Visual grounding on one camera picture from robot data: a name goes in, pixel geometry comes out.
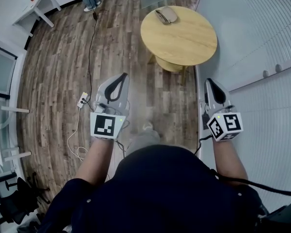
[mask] white power strip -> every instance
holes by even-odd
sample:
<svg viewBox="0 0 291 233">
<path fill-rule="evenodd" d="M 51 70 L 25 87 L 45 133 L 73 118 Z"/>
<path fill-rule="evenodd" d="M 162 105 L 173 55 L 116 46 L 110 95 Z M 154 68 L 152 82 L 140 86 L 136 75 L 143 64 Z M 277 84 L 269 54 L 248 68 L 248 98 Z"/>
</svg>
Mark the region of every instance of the white power strip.
<svg viewBox="0 0 291 233">
<path fill-rule="evenodd" d="M 81 96 L 81 98 L 80 98 L 80 100 L 79 100 L 79 102 L 78 102 L 78 107 L 79 107 L 79 108 L 82 108 L 82 107 L 83 107 L 84 103 L 81 103 L 81 101 L 84 102 L 84 100 L 86 100 L 87 97 L 88 97 L 88 94 L 87 94 L 86 92 L 83 92 L 83 94 L 82 94 L 82 96 Z"/>
</svg>

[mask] white cable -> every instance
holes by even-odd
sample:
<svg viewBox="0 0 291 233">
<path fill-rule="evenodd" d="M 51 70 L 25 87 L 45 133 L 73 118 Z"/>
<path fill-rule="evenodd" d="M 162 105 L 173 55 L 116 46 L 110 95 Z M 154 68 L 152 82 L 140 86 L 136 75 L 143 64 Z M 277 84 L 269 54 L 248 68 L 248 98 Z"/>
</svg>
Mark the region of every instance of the white cable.
<svg viewBox="0 0 291 233">
<path fill-rule="evenodd" d="M 78 147 L 77 148 L 77 153 L 75 153 L 74 151 L 71 150 L 70 146 L 69 146 L 69 140 L 70 138 L 78 131 L 79 129 L 79 120 L 80 120 L 80 110 L 81 108 L 79 109 L 79 113 L 78 113 L 78 123 L 77 123 L 77 129 L 73 132 L 73 134 L 67 139 L 67 145 L 68 145 L 68 148 L 69 150 L 71 151 L 71 153 L 73 153 L 75 156 L 77 156 L 79 158 L 80 161 L 83 161 L 84 158 L 80 157 L 80 152 L 79 152 L 79 149 L 85 149 L 86 152 L 88 152 L 88 150 L 84 147 Z"/>
</svg>

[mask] person's right arm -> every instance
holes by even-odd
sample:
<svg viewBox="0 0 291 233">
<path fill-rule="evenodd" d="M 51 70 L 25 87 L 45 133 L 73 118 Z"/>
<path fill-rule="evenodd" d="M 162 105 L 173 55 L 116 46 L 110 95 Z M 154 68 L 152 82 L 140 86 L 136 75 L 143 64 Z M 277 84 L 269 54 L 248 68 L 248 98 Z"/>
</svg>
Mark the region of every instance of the person's right arm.
<svg viewBox="0 0 291 233">
<path fill-rule="evenodd" d="M 213 141 L 213 151 L 217 172 L 223 176 L 248 180 L 248 175 L 240 161 L 232 141 Z M 228 182 L 230 185 L 240 185 L 240 182 Z"/>
</svg>

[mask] shoe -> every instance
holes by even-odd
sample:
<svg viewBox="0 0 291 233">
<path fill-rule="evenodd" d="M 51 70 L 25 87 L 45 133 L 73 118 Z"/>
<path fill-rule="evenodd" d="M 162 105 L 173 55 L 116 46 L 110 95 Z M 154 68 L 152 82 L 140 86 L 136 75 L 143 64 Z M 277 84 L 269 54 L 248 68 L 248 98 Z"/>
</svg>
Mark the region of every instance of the shoe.
<svg viewBox="0 0 291 233">
<path fill-rule="evenodd" d="M 92 8 L 89 9 L 89 8 L 86 7 L 86 8 L 84 9 L 84 12 L 89 12 L 89 11 L 91 11 L 91 10 L 95 10 L 95 9 L 96 9 L 96 7 L 93 8 L 93 9 L 92 9 Z"/>
<path fill-rule="evenodd" d="M 143 125 L 142 129 L 143 129 L 144 131 L 147 130 L 147 129 L 153 130 L 153 124 L 152 124 L 150 121 L 147 121 L 147 122 Z"/>
</svg>

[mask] dark shirt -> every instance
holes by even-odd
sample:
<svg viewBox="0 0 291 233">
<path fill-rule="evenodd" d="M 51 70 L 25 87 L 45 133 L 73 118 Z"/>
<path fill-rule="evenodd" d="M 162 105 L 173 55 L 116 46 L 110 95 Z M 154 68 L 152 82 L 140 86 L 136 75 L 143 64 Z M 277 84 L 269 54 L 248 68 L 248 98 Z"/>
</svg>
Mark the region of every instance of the dark shirt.
<svg viewBox="0 0 291 233">
<path fill-rule="evenodd" d="M 68 181 L 39 232 L 252 232 L 260 206 L 254 189 L 219 181 L 188 150 L 156 145 L 124 158 L 101 186 Z"/>
</svg>

